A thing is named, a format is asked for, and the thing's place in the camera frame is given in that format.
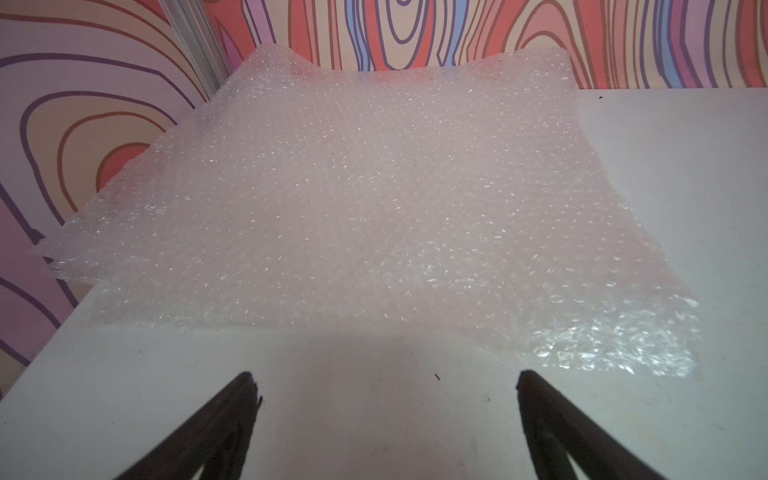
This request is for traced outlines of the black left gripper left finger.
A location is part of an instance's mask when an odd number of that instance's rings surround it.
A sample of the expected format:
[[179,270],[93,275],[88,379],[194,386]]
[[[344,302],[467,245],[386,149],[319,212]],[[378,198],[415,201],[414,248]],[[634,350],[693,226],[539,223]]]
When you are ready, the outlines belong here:
[[238,479],[263,397],[249,372],[238,374],[121,479]]

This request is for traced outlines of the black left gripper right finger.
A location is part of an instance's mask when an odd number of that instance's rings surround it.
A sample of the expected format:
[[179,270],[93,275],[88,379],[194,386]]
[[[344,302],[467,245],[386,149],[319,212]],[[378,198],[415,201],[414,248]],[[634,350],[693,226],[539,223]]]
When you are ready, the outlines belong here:
[[626,449],[533,370],[518,378],[517,399],[529,455],[539,479],[664,477]]

